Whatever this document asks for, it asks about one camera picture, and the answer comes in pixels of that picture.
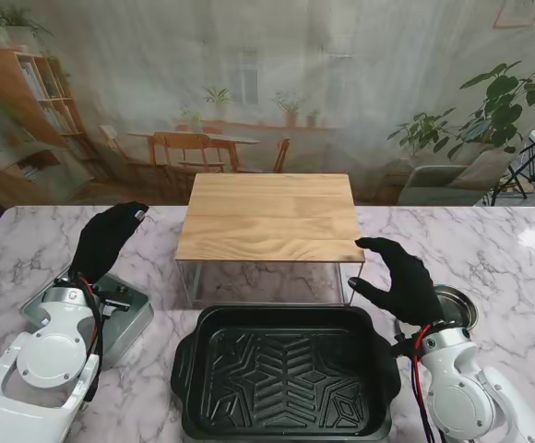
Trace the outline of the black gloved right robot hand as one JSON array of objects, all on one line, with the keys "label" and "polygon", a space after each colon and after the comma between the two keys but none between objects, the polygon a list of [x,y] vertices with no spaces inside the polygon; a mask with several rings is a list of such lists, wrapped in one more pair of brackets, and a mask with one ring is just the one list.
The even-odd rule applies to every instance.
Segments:
[{"label": "black gloved right robot hand", "polygon": [[389,270],[391,285],[388,291],[383,291],[368,281],[352,277],[349,278],[352,290],[413,326],[425,327],[444,318],[430,273],[418,257],[384,237],[361,237],[355,244],[380,255]]}]

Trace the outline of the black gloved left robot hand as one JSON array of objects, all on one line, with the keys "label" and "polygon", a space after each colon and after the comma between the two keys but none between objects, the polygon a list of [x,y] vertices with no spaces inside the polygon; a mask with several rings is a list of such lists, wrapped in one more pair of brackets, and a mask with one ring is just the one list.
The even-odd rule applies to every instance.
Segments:
[{"label": "black gloved left robot hand", "polygon": [[149,206],[136,201],[120,203],[96,214],[82,229],[68,270],[74,281],[94,283],[115,263],[121,249],[144,220]]}]

